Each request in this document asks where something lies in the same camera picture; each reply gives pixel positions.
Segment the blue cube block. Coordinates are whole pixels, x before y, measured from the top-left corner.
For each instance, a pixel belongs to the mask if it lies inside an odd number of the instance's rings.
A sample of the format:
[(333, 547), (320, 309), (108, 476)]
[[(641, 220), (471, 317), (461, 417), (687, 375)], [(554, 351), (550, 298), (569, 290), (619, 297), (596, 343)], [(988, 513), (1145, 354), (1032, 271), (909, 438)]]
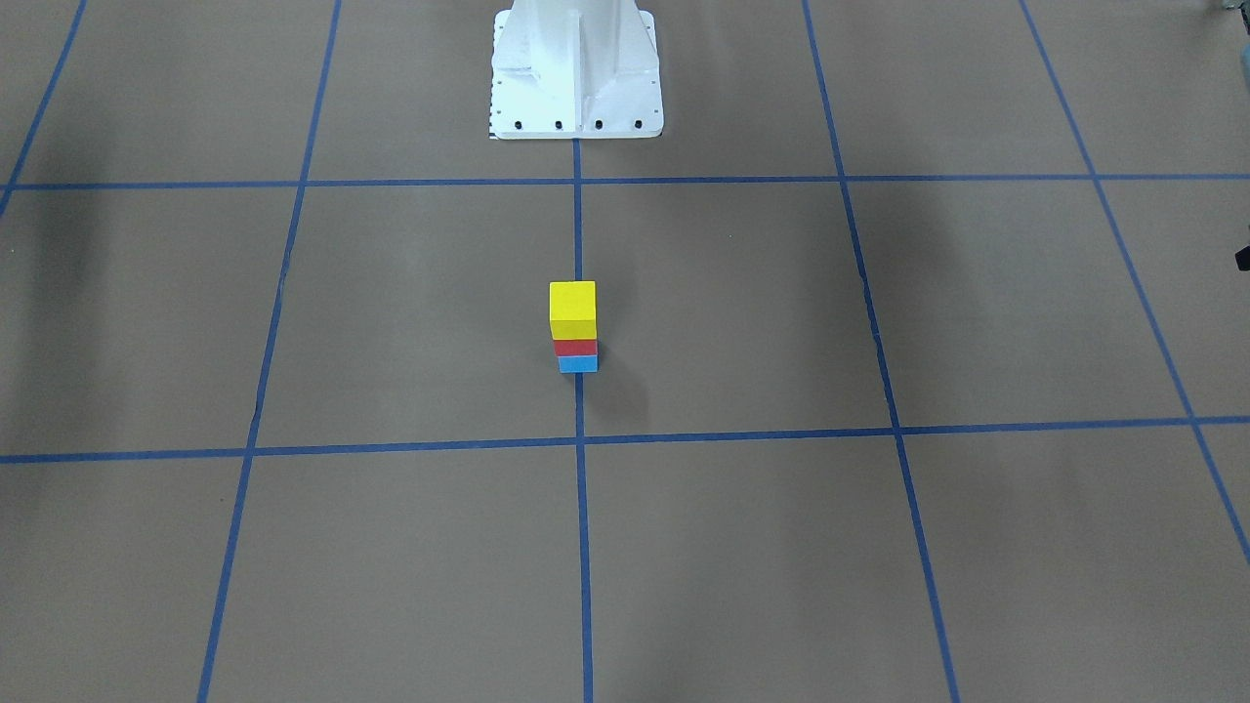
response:
[(558, 368), (562, 374), (598, 373), (599, 357), (598, 354), (559, 355)]

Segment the red cube block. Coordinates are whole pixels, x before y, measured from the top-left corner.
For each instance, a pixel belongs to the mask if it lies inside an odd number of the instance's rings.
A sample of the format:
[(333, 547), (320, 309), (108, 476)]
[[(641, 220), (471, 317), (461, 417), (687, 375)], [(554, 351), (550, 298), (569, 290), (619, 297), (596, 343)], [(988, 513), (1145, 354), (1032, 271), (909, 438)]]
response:
[(552, 348), (556, 357), (598, 357), (598, 339), (555, 339)]

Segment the yellow cube block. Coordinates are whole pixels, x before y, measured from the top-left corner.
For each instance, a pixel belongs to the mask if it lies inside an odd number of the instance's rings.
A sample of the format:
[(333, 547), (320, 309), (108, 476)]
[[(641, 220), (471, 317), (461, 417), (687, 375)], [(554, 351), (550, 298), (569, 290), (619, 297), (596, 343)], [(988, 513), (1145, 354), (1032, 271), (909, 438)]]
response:
[(548, 321), (552, 340), (598, 339), (598, 283), (550, 283)]

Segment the white pedestal column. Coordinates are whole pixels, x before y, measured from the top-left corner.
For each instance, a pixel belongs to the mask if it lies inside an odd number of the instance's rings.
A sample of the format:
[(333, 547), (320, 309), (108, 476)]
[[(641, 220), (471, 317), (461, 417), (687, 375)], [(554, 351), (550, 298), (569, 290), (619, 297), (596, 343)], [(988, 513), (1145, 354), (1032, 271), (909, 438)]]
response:
[(634, 1), (515, 1), (492, 23), (488, 136), (626, 140), (664, 133), (656, 23)]

